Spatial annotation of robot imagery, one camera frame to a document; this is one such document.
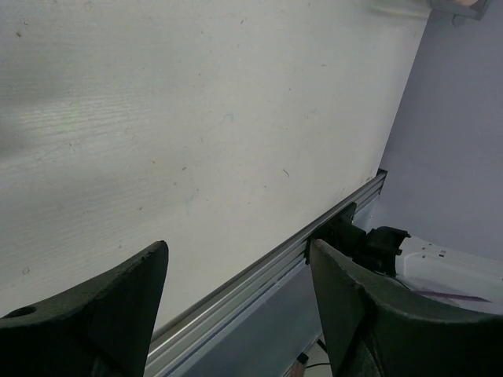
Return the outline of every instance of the white panel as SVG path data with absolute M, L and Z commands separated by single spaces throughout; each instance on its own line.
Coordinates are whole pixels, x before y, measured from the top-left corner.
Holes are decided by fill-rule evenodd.
M 503 262 L 434 245 L 418 237 L 405 239 L 396 258 L 398 277 L 433 291 L 471 295 L 503 310 Z
M 361 186 L 415 2 L 2 1 L 0 315 L 163 239 L 159 327 Z

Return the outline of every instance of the cable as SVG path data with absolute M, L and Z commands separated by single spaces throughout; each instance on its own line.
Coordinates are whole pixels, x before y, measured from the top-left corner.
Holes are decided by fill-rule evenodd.
M 318 339 L 316 343 L 321 347 L 322 350 L 325 351 L 325 353 L 328 355 L 329 352 L 327 351 L 327 345 L 323 343 L 321 339 Z
M 320 365 L 330 365 L 330 363 L 317 363 L 317 364 L 307 365 L 306 369 L 319 367 Z
M 396 277 L 386 275 L 385 273 L 378 273 L 377 271 L 373 271 L 373 272 L 375 274 L 377 274 L 377 275 L 381 275 L 381 276 L 387 277 L 388 279 L 394 280 L 397 283 L 399 283 L 400 285 L 402 285 L 405 289 L 408 289 L 409 291 L 411 291 L 410 287 L 407 287 L 407 285 L 405 283 L 403 283 L 402 281 L 398 280 Z

